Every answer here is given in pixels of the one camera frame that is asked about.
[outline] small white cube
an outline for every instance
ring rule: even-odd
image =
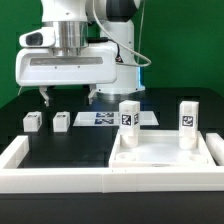
[[[53,119],[54,132],[67,132],[70,125],[70,113],[58,112]]]
[[[42,125],[41,112],[29,112],[23,119],[24,132],[37,132]]]

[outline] sticker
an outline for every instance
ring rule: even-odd
[[[138,114],[135,114],[134,116],[134,124],[138,124],[139,123],[139,115]]]
[[[63,118],[66,117],[66,115],[58,115],[57,118]]]
[[[37,115],[28,115],[28,117],[37,117]]]
[[[37,125],[40,126],[40,117],[38,117],[37,123],[38,123]]]
[[[193,116],[183,116],[182,126],[193,127],[194,117]]]
[[[98,124],[98,125],[114,124],[114,119],[96,119],[95,124]]]
[[[131,115],[122,114],[122,125],[131,126]]]
[[[110,112],[98,112],[96,114],[96,117],[114,117],[114,113],[110,113]]]

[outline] tall white block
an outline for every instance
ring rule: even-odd
[[[126,100],[119,104],[121,145],[125,148],[138,146],[140,131],[140,102]]]
[[[197,148],[199,103],[183,101],[180,104],[179,147],[182,149]]]

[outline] white tray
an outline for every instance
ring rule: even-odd
[[[159,125],[153,111],[141,111],[140,125]],[[119,126],[119,112],[79,112],[73,126]]]
[[[123,148],[118,131],[109,159],[109,167],[215,166],[209,150],[198,132],[198,147],[179,148],[178,131],[140,130],[136,148]]]

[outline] white frame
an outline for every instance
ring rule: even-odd
[[[17,136],[2,153],[0,193],[224,190],[222,166],[16,169],[28,151],[28,136]]]

